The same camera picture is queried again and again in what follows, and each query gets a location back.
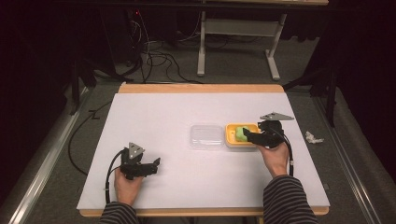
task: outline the metal bracket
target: metal bracket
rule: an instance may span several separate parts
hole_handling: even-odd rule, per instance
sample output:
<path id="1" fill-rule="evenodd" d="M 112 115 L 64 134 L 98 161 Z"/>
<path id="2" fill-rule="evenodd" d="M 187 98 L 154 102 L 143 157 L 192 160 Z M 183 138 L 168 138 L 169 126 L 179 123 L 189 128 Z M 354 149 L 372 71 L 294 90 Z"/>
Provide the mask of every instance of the metal bracket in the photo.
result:
<path id="1" fill-rule="evenodd" d="M 272 112 L 271 114 L 267 114 L 264 116 L 261 116 L 260 119 L 266 119 L 266 120 L 292 120 L 294 119 L 293 117 L 287 116 L 287 115 L 282 115 L 276 112 Z"/>
<path id="2" fill-rule="evenodd" d="M 136 158 L 145 151 L 142 147 L 135 143 L 129 143 L 129 159 Z"/>

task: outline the white table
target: white table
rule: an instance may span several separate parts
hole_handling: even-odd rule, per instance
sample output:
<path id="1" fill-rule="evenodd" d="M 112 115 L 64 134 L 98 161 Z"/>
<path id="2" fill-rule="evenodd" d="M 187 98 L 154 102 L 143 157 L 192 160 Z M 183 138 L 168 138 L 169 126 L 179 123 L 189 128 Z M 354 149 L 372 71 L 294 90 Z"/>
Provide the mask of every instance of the white table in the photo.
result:
<path id="1" fill-rule="evenodd" d="M 114 97 L 78 203 L 83 216 L 103 212 L 108 166 L 129 142 L 146 150 L 143 163 L 162 158 L 158 174 L 145 178 L 135 201 L 139 216 L 262 215 L 262 190 L 272 178 L 261 153 L 225 145 L 195 148 L 190 142 L 191 127 L 255 123 L 261 115 L 274 111 L 294 117 L 280 86 L 124 85 L 120 92 L 133 93 Z M 294 176 L 301 180 L 314 212 L 324 215 L 329 201 L 297 120 L 282 124 L 293 146 Z"/>

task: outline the gray floor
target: gray floor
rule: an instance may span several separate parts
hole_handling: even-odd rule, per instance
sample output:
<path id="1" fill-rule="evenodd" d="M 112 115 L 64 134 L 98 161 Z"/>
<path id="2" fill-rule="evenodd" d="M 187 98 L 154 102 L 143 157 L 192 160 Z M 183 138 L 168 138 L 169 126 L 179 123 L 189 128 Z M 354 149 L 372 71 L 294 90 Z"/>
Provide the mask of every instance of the gray floor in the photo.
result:
<path id="1" fill-rule="evenodd" d="M 269 46 L 268 38 L 250 42 L 252 37 L 233 37 L 225 47 L 221 40 L 208 40 L 206 49 L 206 70 L 204 77 L 196 76 L 198 45 L 194 42 L 183 42 L 177 49 L 151 43 L 150 50 L 154 54 L 156 50 L 171 53 L 180 66 L 180 74 L 187 79 L 198 80 L 203 83 L 277 83 L 285 84 L 299 77 L 306 67 L 307 62 L 317 44 L 317 41 L 297 42 L 296 39 L 282 40 L 276 51 L 276 64 L 281 76 L 279 82 L 270 78 L 269 68 L 263 57 L 263 49 Z M 157 57 L 154 62 L 161 63 L 163 58 Z M 165 63 L 155 66 L 148 81 L 181 80 L 177 76 L 177 67 L 173 63 L 166 75 Z M 144 65 L 144 73 L 147 74 L 149 66 Z M 136 82 L 142 80 L 140 73 L 131 75 Z M 119 82 L 98 79 L 98 86 L 86 94 L 87 101 L 80 109 L 77 125 L 79 125 L 91 113 L 90 109 L 99 106 L 112 99 L 120 85 Z M 321 111 L 323 99 L 312 98 L 308 93 L 309 87 L 297 87 L 288 92 L 290 103 L 299 122 L 302 133 L 309 131 L 319 138 L 324 138 L 322 144 L 308 144 L 313 161 L 317 167 L 319 177 L 326 188 L 327 196 L 331 203 L 330 213 L 319 217 L 320 223 L 394 223 L 396 219 L 396 188 L 388 173 L 376 158 L 370 145 L 364 138 L 359 125 L 350 114 L 347 104 L 340 91 L 337 92 L 337 105 L 334 110 L 335 128 L 329 128 Z M 32 158 L 26 172 L 6 203 L 0 210 L 0 223 L 7 223 L 21 202 L 26 190 L 29 188 L 41 163 L 57 141 L 59 133 L 64 130 L 65 124 L 70 119 L 68 112 L 70 105 L 66 107 L 64 114 L 60 116 L 57 124 L 49 133 L 42 147 Z M 92 156 L 101 131 L 106 121 L 109 106 L 104 107 L 97 113 L 99 119 L 89 119 L 75 135 L 72 142 L 72 155 L 79 167 L 88 171 Z M 96 223 L 98 218 L 82 217 L 76 209 L 80 193 L 85 183 L 86 176 L 74 169 L 67 158 L 67 145 L 61 151 L 59 160 L 51 172 L 46 186 L 43 188 L 35 206 L 27 217 L 26 223 Z M 374 208 L 374 211 L 366 212 L 364 205 L 367 202 L 359 200 L 359 192 L 365 192 Z M 238 223 L 227 219 L 226 223 Z M 157 218 L 148 223 L 175 223 L 174 220 Z M 219 219 L 207 219 L 200 223 L 219 223 Z"/>

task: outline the white tabletop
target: white tabletop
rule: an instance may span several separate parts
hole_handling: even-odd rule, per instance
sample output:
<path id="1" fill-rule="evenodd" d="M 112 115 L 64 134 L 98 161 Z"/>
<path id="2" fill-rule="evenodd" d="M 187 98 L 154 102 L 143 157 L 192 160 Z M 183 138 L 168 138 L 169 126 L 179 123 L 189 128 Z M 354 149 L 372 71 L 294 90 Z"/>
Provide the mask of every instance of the white tabletop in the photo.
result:
<path id="1" fill-rule="evenodd" d="M 191 127 L 257 123 L 272 112 L 294 117 L 284 92 L 263 93 L 118 93 L 78 203 L 80 211 L 103 210 L 105 180 L 113 157 L 134 142 L 146 151 L 142 162 L 161 157 L 158 174 L 145 178 L 134 208 L 210 209 L 262 208 L 262 190 L 271 180 L 257 149 L 235 150 L 226 145 L 195 148 Z M 297 120 L 282 121 L 293 148 L 294 176 L 308 203 L 329 207 L 317 170 Z M 110 184 L 110 197 L 115 198 Z"/>

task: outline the clear plastic container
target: clear plastic container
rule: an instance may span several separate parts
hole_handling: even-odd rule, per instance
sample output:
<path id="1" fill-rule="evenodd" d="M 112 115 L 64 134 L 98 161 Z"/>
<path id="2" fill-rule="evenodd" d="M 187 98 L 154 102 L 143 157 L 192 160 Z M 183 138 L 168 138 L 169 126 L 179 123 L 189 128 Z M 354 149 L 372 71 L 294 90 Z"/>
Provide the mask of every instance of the clear plastic container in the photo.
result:
<path id="1" fill-rule="evenodd" d="M 224 144 L 224 131 L 219 125 L 196 124 L 191 126 L 190 144 L 193 149 L 213 150 Z"/>

